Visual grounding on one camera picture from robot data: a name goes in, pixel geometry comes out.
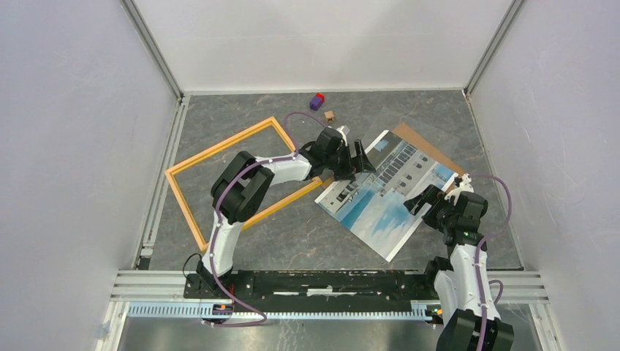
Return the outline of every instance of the cable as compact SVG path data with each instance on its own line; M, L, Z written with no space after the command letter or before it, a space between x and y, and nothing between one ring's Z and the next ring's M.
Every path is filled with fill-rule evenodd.
M510 196L510 190L508 190L508 185L506 185L506 183L502 179L497 178L496 176L490 175L490 174L470 175L470 177L472 179L474 179L474 178L489 178L489 179L493 179L495 181L498 181L502 185L502 187L504 188L504 191L506 191L506 197L508 199L508 213L506 214L506 219L504 220L504 223L502 223L502 226L496 232L491 233L491 234L487 234L482 240L480 240L480 242L476 246L476 253L475 253L474 261L475 261L475 265L476 265L476 278L478 280L478 289L480 290L480 307L482 308L482 319L483 319L481 324L480 324L480 336L478 337L478 344L476 346L476 351L482 351L483 345L484 345L484 338L485 338L485 334L486 334L487 308L486 308L486 297L485 297L485 293L484 293L483 274L482 274L482 270L481 270L481 267L480 267L480 252L482 251L482 247L483 247L484 243L489 238L493 238L495 236L498 236L499 234L503 233L508 228L508 222L510 221L510 217L513 215L513 199Z
M495 301L493 301L493 304L497 305L497 303L499 302L499 299L502 298L502 294L504 293L504 283L502 283L502 281L499 279L489 280L488 283L499 284L499 292L497 293L497 296L495 297Z
M187 274L185 274L185 266L187 265L189 260L194 256L200 256L200 259L201 260L203 259L203 256L199 254L198 252L195 252L187 257L187 260L185 260L185 263L183 264L183 269L181 270L183 272L183 276L185 277L185 280L187 280Z
M274 157L272 159L264 159L262 161L258 161L255 162L252 165L249 165L248 167L246 167L245 169L243 169L239 174L237 174L236 177L234 177L231 182L228 184L228 186L226 186L226 189L224 189L224 191L222 192L222 194L219 196L219 199L215 205L215 214L217 216L217 224L216 224L216 228L213 231L213 238L211 239L211 243L209 245L209 265L211 266L211 272L213 274L213 278L217 284L217 286L220 288L220 290L222 290L224 292L224 294L226 294L231 300L235 301L236 303L242 305L243 307L245 307L246 309L260 315L262 317L261 320L256 320L253 322L243 322L243 323L235 323L235 324L211 324L213 327L218 327L218 328L236 328L236 327L249 327L249 326L253 326L253 325L261 325L264 322L267 321L267 315L261 311L259 311L258 309L248 305L247 303L243 302L242 300L240 300L239 298L236 298L233 294L231 294L228 289L226 289L224 287L224 285L222 284L222 282L219 280L219 277L217 275L217 271L215 268L215 260L214 260L214 256L215 254L213 253L213 251L215 250L215 244L216 244L216 240L217 240L217 235L219 234L219 228L222 226L222 212L220 211L220 208L222 207L222 201L226 198L226 195L228 195L228 193L230 192L230 190L233 188L233 186L239 182L239 180L241 179L241 177L243 177L246 173L248 173L250 170L259 167L261 165L265 165L268 163L272 163L272 162L282 162L282 161L290 161L290 160L294 160L297 158L297 155L299 155L299 147L297 146L297 143L293 140L292 138L292 133L290 132L289 128L288 128L288 123L290 118L293 115L303 115L303 116L307 116L310 117L312 119L314 119L316 122L318 122L319 124L321 124L322 126L326 127L327 124L323 121L321 121L318 117L313 116L309 113L305 113L305 112L291 112L288 115L286 115L284 117L284 131L289 135L289 137L291 138L291 141L293 142L293 144L295 145L295 152L292 156L280 156L280 157Z

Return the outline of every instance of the wall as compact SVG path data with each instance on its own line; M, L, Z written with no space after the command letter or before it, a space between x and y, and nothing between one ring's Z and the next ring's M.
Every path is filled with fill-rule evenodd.
M185 91L462 88L510 0L137 0Z
M92 350L175 99L119 1L3 1L0 47L0 350Z
M620 3L528 1L474 91L569 350L618 350Z

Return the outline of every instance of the wooden cube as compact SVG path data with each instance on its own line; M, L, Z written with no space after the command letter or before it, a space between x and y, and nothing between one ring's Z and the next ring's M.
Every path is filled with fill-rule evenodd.
M335 118L335 117L334 117L334 115L333 115L333 111L328 111L328 112L326 112L326 113L325 113L325 120L326 120L328 123L333 122L334 118Z

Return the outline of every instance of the wooden frame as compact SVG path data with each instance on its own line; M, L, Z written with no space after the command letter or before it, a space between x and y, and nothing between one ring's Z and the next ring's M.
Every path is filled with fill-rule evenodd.
M242 132L239 132L236 135L233 135L232 137L229 137L228 139L218 143L217 145L211 146L210 148L204 150L201 153L194 155L186 159L185 161L182 161L181 163L172 166L171 168L168 168L165 171L165 175L166 175L166 178L168 179L168 183L170 184L170 188L173 190L176 200L179 206L181 207L181 211L183 211L185 220L187 221L187 224L189 225L189 229L192 231L192 234L194 235L194 239L196 240L196 244L198 244L200 251L202 252L206 251L208 247L208 242L205 240L205 237L200 232L200 228L198 227L198 224L196 223L196 219L194 218L194 215L192 214L192 212L189 210L187 201L185 200L185 197L183 196L183 193L181 192L181 188L179 187L175 176L183 172L184 170L187 170L188 168L195 166L198 163L208 159L209 157L219 153L220 151L226 150L230 146L233 146L236 143L239 143L240 141L245 140L248 137L251 137L252 135L255 135L258 132L264 129L267 129L269 127L273 127L276 130L276 132L278 133L280 138L284 141L284 143L287 145L289 150L291 151L295 150L295 144L292 142L288 134L284 131L284 128L282 128L282 126L280 125L280 123L278 123L275 117L270 117L260 123L255 124L252 127L249 127L248 129ZM274 203L273 205L269 206L268 208L261 211L260 213L255 214L252 218L250 218L243 225L243 228L247 229L251 227L252 225L258 223L261 219L264 219L270 216L271 214L274 214L276 211L282 209L286 205L292 203L298 198L316 189L319 185L321 185L321 183L322 181L319 177L314 177L310 184L304 186L303 188L299 189L296 192L293 192L291 195L285 197L284 199L278 201L277 203Z

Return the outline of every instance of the brown cardboard backing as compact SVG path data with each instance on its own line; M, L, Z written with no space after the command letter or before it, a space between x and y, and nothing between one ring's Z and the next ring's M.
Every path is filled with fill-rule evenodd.
M441 151L439 151L432 144L426 141L426 139L424 139L422 135L416 133L416 131L411 129L411 127L409 127L407 124L399 124L396 128L392 129L392 133L398 135L398 137L402 140L407 141L409 144L413 145L424 154L429 155L432 159L457 172L459 175L463 175L463 173L465 173L463 168L459 167L456 163L454 163L453 160L447 158L447 156L442 154ZM333 177L330 177L328 180L323 181L323 184L321 186L327 188L332 182Z

